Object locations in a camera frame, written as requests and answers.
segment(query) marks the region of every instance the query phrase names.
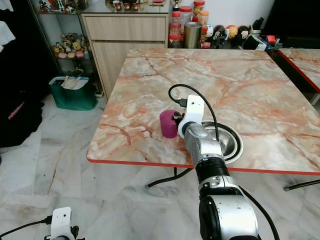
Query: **table leg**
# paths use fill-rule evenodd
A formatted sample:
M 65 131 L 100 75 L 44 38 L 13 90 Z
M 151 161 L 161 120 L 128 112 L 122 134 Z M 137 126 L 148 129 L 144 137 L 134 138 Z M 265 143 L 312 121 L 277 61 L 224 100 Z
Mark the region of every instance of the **table leg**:
M 167 178 L 160 179 L 160 180 L 154 181 L 152 183 L 149 183 L 147 185 L 147 187 L 151 188 L 151 187 L 153 187 L 154 185 L 157 185 L 157 184 L 162 184 L 162 183 L 165 183 L 165 182 L 169 182 L 169 181 L 173 181 L 173 180 L 179 179 L 179 178 L 183 177 L 184 175 L 186 175 L 191 170 L 192 170 L 192 168 L 187 168 L 183 172 L 177 174 L 177 168 L 175 167 L 174 170 L 173 170 L 174 171 L 174 176 L 167 177 Z
M 315 181 L 307 181 L 307 182 L 299 183 L 299 184 L 292 185 L 292 186 L 286 186 L 283 189 L 287 192 L 292 189 L 298 189 L 298 188 L 302 188 L 302 187 L 306 187 L 306 186 L 310 186 L 310 185 L 314 185 L 314 184 L 320 184 L 320 179 L 315 180 Z
M 310 100 L 311 105 L 314 106 L 319 99 L 320 99 L 320 93 L 315 93 Z

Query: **metal canister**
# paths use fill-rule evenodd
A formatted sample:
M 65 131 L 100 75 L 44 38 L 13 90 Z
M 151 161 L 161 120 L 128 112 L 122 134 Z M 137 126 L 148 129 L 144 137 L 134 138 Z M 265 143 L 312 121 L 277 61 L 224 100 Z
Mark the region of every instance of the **metal canister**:
M 202 24 L 199 22 L 187 22 L 184 24 L 183 46 L 185 49 L 198 48 L 201 37 Z

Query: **plastic jar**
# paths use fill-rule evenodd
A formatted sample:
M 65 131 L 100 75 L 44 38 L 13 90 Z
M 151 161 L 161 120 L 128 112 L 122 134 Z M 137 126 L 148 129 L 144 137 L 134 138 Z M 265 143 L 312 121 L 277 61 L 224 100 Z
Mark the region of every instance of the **plastic jar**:
M 209 19 L 209 12 L 208 11 L 201 11 L 198 16 L 198 23 L 201 23 L 203 26 L 208 25 Z
M 181 6 L 179 7 L 180 21 L 181 21 L 181 33 L 184 33 L 185 24 L 191 21 L 192 17 L 192 7 L 191 6 Z
M 178 49 L 180 48 L 181 35 L 171 35 L 169 34 L 169 48 Z
M 181 22 L 170 22 L 170 35 L 180 35 L 181 34 Z
M 180 22 L 180 16 L 181 16 L 181 13 L 179 11 L 173 11 L 172 12 L 172 22 L 173 23 L 179 23 Z
M 207 31 L 208 26 L 203 26 L 201 30 L 201 37 L 200 37 L 200 43 L 204 43 L 207 40 Z
M 198 16 L 199 13 L 204 9 L 204 0 L 194 0 L 193 1 L 193 16 Z

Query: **wooden cabinet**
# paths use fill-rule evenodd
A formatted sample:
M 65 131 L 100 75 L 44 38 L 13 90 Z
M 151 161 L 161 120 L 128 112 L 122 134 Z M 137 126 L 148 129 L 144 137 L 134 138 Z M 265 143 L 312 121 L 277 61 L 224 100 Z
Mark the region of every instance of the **wooden cabinet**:
M 83 13 L 82 18 L 107 99 L 129 49 L 168 46 L 168 14 Z
M 129 49 L 164 48 L 163 43 L 135 43 L 135 42 L 93 42 L 95 58 L 99 66 L 105 94 L 109 98 L 119 77 L 122 65 Z
M 92 40 L 165 41 L 165 17 L 87 17 Z

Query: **red lid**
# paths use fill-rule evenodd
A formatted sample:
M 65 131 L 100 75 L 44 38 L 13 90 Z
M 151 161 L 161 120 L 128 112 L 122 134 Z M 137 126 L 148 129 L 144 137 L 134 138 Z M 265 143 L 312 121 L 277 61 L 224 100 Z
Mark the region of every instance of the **red lid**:
M 189 13 L 192 12 L 192 7 L 191 6 L 181 6 L 179 7 L 179 11 L 183 13 Z
M 198 17 L 197 16 L 193 16 L 192 17 L 192 22 L 196 22 L 197 23 L 198 22 Z
M 173 12 L 172 12 L 172 17 L 174 17 L 174 18 L 180 18 L 180 12 L 178 12 L 178 11 L 173 11 Z
M 206 33 L 207 31 L 208 31 L 208 26 L 203 26 L 203 27 L 202 27 L 202 32 L 203 32 L 203 33 Z
M 195 1 L 193 1 L 193 5 L 203 6 L 203 5 L 205 5 L 205 1 L 204 0 L 195 0 Z
M 171 40 L 180 40 L 181 39 L 181 35 L 169 34 L 169 39 L 171 39 Z
M 181 22 L 170 22 L 169 26 L 170 26 L 170 28 L 180 29 L 181 28 Z

